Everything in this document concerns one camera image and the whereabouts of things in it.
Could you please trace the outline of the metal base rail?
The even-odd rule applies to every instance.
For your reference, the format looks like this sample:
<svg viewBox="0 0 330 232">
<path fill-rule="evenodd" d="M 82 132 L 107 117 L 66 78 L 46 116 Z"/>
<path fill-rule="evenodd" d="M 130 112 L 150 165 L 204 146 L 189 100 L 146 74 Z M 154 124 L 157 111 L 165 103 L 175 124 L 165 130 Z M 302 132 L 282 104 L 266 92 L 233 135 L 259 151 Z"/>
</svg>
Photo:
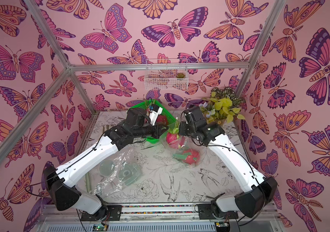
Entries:
<svg viewBox="0 0 330 232">
<path fill-rule="evenodd" d="M 216 218 L 206 203 L 111 204 L 107 219 L 73 209 L 58 213 L 45 208 L 36 232 L 283 232 L 284 225 L 273 204 L 254 220 L 237 211 Z"/>
</svg>

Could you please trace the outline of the clear green zip-top bag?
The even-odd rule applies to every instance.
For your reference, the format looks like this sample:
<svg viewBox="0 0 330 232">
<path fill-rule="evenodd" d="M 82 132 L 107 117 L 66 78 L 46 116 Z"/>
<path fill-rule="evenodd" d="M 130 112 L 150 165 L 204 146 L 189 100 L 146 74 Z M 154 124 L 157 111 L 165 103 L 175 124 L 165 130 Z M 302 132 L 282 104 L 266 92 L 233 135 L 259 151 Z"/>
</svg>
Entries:
<svg viewBox="0 0 330 232">
<path fill-rule="evenodd" d="M 86 175 L 87 191 L 106 198 L 135 184 L 143 176 L 138 152 L 125 148 L 98 163 Z"/>
</svg>

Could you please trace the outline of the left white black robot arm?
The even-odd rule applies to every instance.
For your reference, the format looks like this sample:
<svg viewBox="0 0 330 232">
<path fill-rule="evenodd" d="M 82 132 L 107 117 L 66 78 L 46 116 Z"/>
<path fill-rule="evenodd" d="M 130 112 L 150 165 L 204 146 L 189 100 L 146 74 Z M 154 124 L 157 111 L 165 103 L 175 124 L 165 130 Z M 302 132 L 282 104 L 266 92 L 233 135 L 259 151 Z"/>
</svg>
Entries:
<svg viewBox="0 0 330 232">
<path fill-rule="evenodd" d="M 157 118 L 163 108 L 154 105 L 149 110 L 130 108 L 127 117 L 118 125 L 106 130 L 90 148 L 61 164 L 43 171 L 47 191 L 58 211 L 76 209 L 91 215 L 96 220 L 108 217 L 106 202 L 76 187 L 78 181 L 111 155 L 131 145 L 138 138 L 160 138 L 168 129 L 158 124 Z"/>
</svg>

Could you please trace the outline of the pink dragon fruit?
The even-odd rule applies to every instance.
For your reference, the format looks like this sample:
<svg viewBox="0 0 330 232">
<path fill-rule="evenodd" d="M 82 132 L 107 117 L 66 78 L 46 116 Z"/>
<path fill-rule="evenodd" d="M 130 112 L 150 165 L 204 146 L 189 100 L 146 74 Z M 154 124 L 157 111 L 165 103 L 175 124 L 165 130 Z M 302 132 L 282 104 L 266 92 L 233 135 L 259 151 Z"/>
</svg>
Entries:
<svg viewBox="0 0 330 232">
<path fill-rule="evenodd" d="M 189 148 L 181 153 L 175 153 L 173 158 L 188 165 L 196 165 L 199 162 L 200 154 L 197 150 Z"/>
<path fill-rule="evenodd" d="M 159 124 L 159 125 L 163 125 L 163 126 L 168 126 L 169 125 L 168 119 L 164 115 L 159 115 L 157 117 L 156 123 Z"/>
<path fill-rule="evenodd" d="M 166 135 L 166 142 L 170 148 L 180 149 L 184 144 L 184 138 L 179 135 L 179 122 L 176 121 L 169 125 Z"/>
</svg>

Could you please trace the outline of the green plastic basket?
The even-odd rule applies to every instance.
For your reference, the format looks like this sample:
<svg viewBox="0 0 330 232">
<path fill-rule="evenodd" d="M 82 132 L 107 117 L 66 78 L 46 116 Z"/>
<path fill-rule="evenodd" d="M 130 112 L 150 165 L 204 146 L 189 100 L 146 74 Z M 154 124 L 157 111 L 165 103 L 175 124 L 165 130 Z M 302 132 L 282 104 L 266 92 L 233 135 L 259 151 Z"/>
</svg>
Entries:
<svg viewBox="0 0 330 232">
<path fill-rule="evenodd" d="M 167 122 L 167 126 L 176 122 L 176 118 L 164 106 L 162 106 L 162 104 L 158 100 L 155 99 L 142 101 L 140 103 L 135 104 L 134 106 L 130 106 L 130 108 L 141 108 L 149 110 L 151 106 L 155 105 L 163 109 L 162 113 L 160 114 L 160 119 L 164 121 L 164 118 L 166 118 L 165 122 Z"/>
</svg>

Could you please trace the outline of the potted plant in amber vase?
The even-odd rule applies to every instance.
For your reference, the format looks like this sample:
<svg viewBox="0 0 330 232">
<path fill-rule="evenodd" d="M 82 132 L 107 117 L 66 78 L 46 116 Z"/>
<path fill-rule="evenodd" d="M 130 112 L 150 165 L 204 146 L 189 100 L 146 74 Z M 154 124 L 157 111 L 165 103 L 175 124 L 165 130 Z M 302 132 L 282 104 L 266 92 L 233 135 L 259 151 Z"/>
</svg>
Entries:
<svg viewBox="0 0 330 232">
<path fill-rule="evenodd" d="M 199 107 L 208 123 L 216 122 L 220 125 L 225 122 L 231 123 L 235 120 L 245 120 L 242 115 L 242 105 L 246 101 L 238 97 L 231 87 L 223 89 L 213 88 L 210 97 L 205 99 Z"/>
</svg>

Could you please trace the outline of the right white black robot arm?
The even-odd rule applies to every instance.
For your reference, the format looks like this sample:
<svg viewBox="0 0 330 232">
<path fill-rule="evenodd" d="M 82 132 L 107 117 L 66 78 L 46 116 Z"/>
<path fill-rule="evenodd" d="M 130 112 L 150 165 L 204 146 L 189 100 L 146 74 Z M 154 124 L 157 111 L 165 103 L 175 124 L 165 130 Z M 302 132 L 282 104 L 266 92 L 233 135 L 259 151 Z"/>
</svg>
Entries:
<svg viewBox="0 0 330 232">
<path fill-rule="evenodd" d="M 194 106 L 182 112 L 179 133 L 214 152 L 242 190 L 236 195 L 220 194 L 212 200 L 211 206 L 216 217 L 229 211 L 238 211 L 254 220 L 272 202 L 278 187 L 277 181 L 254 168 L 235 148 L 220 125 L 216 122 L 207 123 L 200 107 Z"/>
</svg>

